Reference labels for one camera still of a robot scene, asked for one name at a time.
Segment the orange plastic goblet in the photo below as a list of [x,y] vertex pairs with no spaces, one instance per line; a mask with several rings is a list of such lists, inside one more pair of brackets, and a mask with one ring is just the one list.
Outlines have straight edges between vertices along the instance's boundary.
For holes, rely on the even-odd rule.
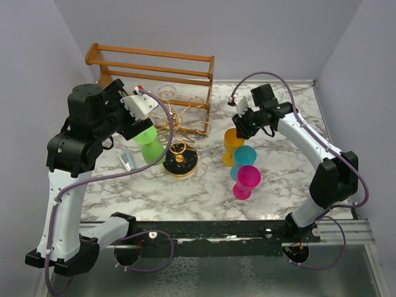
[[225,153],[222,155],[222,162],[226,166],[233,166],[233,154],[235,150],[244,144],[245,140],[237,138],[237,129],[231,128],[225,132],[224,148]]

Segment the green plastic goblet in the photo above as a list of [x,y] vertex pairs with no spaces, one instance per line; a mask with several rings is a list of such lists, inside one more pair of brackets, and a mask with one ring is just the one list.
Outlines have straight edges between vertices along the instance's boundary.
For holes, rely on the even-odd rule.
[[157,139],[155,126],[151,126],[139,133],[133,140],[141,146],[141,154],[147,164],[155,161],[164,152],[163,144]]

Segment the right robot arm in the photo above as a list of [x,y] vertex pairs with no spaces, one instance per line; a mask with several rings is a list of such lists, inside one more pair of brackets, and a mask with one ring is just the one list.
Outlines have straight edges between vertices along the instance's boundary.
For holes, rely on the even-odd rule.
[[269,127],[270,135],[279,132],[289,139],[315,170],[309,197],[285,219],[285,237],[298,242],[306,236],[306,228],[325,215],[331,206],[357,192],[358,157],[352,151],[343,152],[313,131],[294,104],[279,103],[270,84],[252,89],[251,95],[256,110],[249,107],[244,95],[230,96],[229,105],[236,107],[232,121],[237,137],[250,139],[259,130]]

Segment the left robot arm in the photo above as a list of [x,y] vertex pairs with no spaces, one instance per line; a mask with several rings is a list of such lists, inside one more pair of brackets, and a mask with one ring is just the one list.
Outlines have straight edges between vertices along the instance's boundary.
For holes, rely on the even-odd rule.
[[79,231],[86,185],[67,186],[92,177],[97,158],[105,150],[102,143],[121,134],[131,140],[152,126],[149,119],[136,119],[122,103],[127,96],[121,79],[107,87],[82,84],[67,98],[69,115],[59,134],[47,145],[49,203],[43,235],[36,249],[25,256],[27,265],[54,267],[56,274],[73,277],[87,273],[101,250],[120,240],[136,239],[136,218],[116,212],[90,231]]

